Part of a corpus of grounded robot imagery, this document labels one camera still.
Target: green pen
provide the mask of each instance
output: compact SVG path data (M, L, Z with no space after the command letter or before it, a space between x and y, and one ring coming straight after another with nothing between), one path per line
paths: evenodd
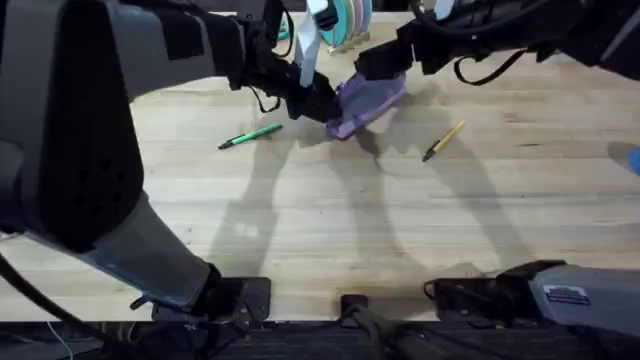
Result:
M271 134L272 132L278 131L282 129L282 124L275 124L275 125L270 125L267 126L264 129L260 129L260 130L256 130L254 132L250 132L248 134L242 134L240 136L236 136L233 139L227 140L225 141L224 144L218 146L218 149L220 150L224 150L224 149L228 149L234 145L238 145L241 144L245 141L251 140L251 139L255 139L258 136L262 136L262 135L267 135L267 134Z

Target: wooden tabletop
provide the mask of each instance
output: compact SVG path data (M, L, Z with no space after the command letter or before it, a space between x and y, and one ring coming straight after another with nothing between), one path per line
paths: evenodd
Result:
M360 49L408 18L377 15ZM323 51L318 69L338 84L356 56ZM507 56L463 70L481 78ZM148 94L132 104L145 189L224 275L273 281L273 319L333 318L346 293L369 295L389 316L429 318L424 281L534 259L640 268L640 177L625 165L640 144L639 83L558 56L524 58L481 88L450 67L424 77L416 66L407 86L397 107L347 142L285 109L260 114L251 91L231 92L225 79ZM459 136L423 164L460 120ZM217 150L275 123L284 129ZM149 318L148 308L128 309L137 291L73 258L23 238L0 251L83 319ZM0 320L49 318L0 284Z

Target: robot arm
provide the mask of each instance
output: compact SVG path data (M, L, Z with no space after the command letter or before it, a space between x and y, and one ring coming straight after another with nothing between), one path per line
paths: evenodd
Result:
M525 51L536 53L538 62L561 51L587 66L640 80L637 0L459 0L453 10L436 9L438 13L424 12L415 0L410 3L416 19L397 30L396 40L361 53L356 61L367 79L392 78L414 61L432 75L458 59L458 78L483 85ZM462 59L482 61L495 51L513 49L522 53L486 79L467 81L462 75Z
M185 2L0 1L0 227L23 232L143 292L217 319L235 307L220 273L149 206L129 102L225 76L283 98L291 118L339 116L329 81L299 84L272 52L283 6L236 17Z

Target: black cable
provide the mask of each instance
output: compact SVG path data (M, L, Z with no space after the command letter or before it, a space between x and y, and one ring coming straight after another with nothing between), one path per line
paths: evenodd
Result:
M266 110L264 108L264 105L262 105L262 100L260 99L260 95L258 95L258 92L256 91L256 89L253 88L253 86L249 85L248 86L249 89L251 89L251 91L253 91L253 95L256 97L256 99L258 99L258 106L260 107L260 112L263 114L268 114L270 112L274 112L276 110L278 110L280 108L280 98L276 98L276 104L273 105L269 110Z
M216 345L218 342L218 333L219 333L218 326L219 325L217 324L213 324L213 326L211 326L211 324L206 324L206 323L198 324L198 327L200 329L206 330L207 337L205 338L204 342L200 347L194 349L194 352L193 352L194 359L204 360L208 358L207 349L214 347L214 345Z
M387 348L382 341L382 335L380 334L380 329L376 326L376 323L368 317L364 317L364 319L357 319L354 314L350 315L351 319L355 321L358 328L369 335L369 341L371 342L371 347L373 348L373 356L374 360L386 360L387 359Z
M25 336L20 333L15 334L15 333L0 331L0 338L3 338L3 337L13 339L17 342L24 343L24 344L34 344L34 343L59 344L60 343L60 340L56 338L47 338L44 336L36 336L31 334L28 336ZM65 337L64 341L68 343L82 343L82 342L96 341L96 339L93 337L83 337L83 338Z
M448 38L473 39L475 37L486 36L496 31L503 30L504 28L511 26L514 23L517 23L518 21L521 21L524 17L530 15L534 11L538 10L539 8L547 5L548 3L554 0L539 0L538 2L531 4L528 7L525 7L524 9L522 9L521 11L519 11L518 13L512 16L505 17L503 19L494 21L487 25L476 26L468 29L448 28L448 27L438 25L438 23L434 19L432 19L431 17L427 16L424 12L422 12L422 10L420 9L419 1L420 0L409 0L409 5L411 6L411 11L413 11L413 14L415 15L416 19L418 19L418 21L420 21L420 23L424 25L424 27L428 31L430 31L433 34L448 37Z
M78 332L94 337L101 340L112 351L119 355L143 355L140 350L132 345L120 342L111 336L103 333L102 331L93 328L90 325L85 324L82 320L78 319L65 309L61 308L58 304L51 301L46 295L36 289L31 283L16 271L11 264L0 254L0 275L11 285L14 289L24 295L27 299L31 300L34 304L55 316L56 318L66 322Z
M199 360L200 357L198 355L198 349L193 344L193 339L191 338L190 330L183 326L182 333L184 335L184 340L187 343L187 346L189 347L189 353L193 354L194 360Z
M507 59L507 61L504 62L504 64L502 64L498 69L496 69L496 71L492 72L491 74L489 74L489 76L480 80L469 81L464 77L464 75L462 75L462 71L460 70L460 63L462 63L462 61L466 59L473 59L474 58L473 56L465 56L456 60L456 62L453 64L453 71L456 73L456 77L458 78L458 80L460 80L465 84L473 85L473 86L486 85L492 82L493 80L499 78L502 74L504 74L507 70L509 70L509 68L511 68L513 64L515 64L518 60L520 60L522 55L527 53L527 51L528 51L527 49L518 50L513 55L511 55Z
M436 302L436 297L429 292L428 287L429 286L433 286L434 282L433 281L427 281L426 283L424 283L424 285L422 286L422 292L424 293L424 296L427 297L427 299Z
M456 339L453 336L449 336L447 334L441 333L440 331L431 329L430 327L424 326L424 325L418 325L418 324L404 324L401 325L398 329L399 331L405 331L405 330L409 330L409 331L413 331L413 332L417 332L421 335L424 335L424 332L428 332L431 335L435 335L438 336L442 339L445 339L451 343L454 343L462 348L468 349L468 350L472 350L472 351L476 351L480 354L483 355L487 355L487 356L492 356L492 357L496 357L499 359L503 359L503 360L520 360L519 358L513 357L511 355L506 355L503 354L501 352L495 351L491 348L487 348L484 346L480 346L480 345L476 345L474 343L470 343L470 342L466 342L463 340L459 340Z
M611 349L604 344L597 329L588 326L570 326L567 327L567 331L576 337L580 345L593 350L596 359L612 360L614 358Z
M497 0L493 0L489 3L489 9L487 10L487 13L484 15L484 22L487 22L489 20L491 20L491 18L493 17L493 11L496 8L496 2Z
M287 51L284 54L276 54L277 57L279 58L286 58L287 56L289 56L289 54L291 54L291 50L293 49L293 41L294 41L294 31L295 31L295 25L293 24L293 19L291 18L291 14L289 13L289 10L287 10L287 7L284 6L284 4L282 4L282 7L284 8L284 14L287 16L287 23L289 26L289 48L287 48Z
M218 346L215 350L213 350L213 352L209 355L207 355L206 359L213 359L216 356L220 355L221 352L223 352L226 348L228 348L229 346L231 346L233 343L235 343L236 341L240 340L244 338L243 336L235 336L232 337L231 339L227 340L224 344Z
M345 311L343 314L340 315L340 317L338 317L336 320L333 320L331 322L328 322L326 324L322 324L322 325L318 325L318 326L313 326L313 327L308 327L305 329L293 329L293 330L289 330L289 329L278 329L276 328L271 328L273 330L279 331L279 332L283 332L285 334L312 334L318 331L324 331L324 330L330 330L333 329L335 327L339 327L342 325L342 323L348 319L348 318L353 318L353 314L358 310L357 306L352 306L350 308L347 309L347 311Z

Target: label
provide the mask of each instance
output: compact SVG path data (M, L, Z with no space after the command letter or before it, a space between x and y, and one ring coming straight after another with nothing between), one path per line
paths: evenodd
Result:
M591 305L587 292L581 287L544 285L542 289L550 302L586 306Z

